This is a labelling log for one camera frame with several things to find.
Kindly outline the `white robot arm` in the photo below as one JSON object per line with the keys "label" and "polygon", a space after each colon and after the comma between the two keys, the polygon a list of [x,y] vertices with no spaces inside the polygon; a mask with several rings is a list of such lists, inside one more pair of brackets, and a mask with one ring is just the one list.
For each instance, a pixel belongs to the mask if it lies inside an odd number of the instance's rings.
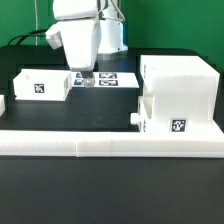
{"label": "white robot arm", "polygon": [[53,49],[64,49],[70,70],[82,74],[85,87],[93,87],[97,56],[128,50],[117,0],[53,0],[53,13],[57,23],[46,39]]}

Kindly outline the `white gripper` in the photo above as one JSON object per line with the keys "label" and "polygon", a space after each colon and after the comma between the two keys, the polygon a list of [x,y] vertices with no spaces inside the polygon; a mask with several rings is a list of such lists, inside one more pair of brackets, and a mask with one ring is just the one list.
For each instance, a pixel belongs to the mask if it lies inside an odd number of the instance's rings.
{"label": "white gripper", "polygon": [[84,86],[93,87],[95,78],[91,70],[101,42],[99,18],[60,21],[59,29],[70,69],[82,71]]}

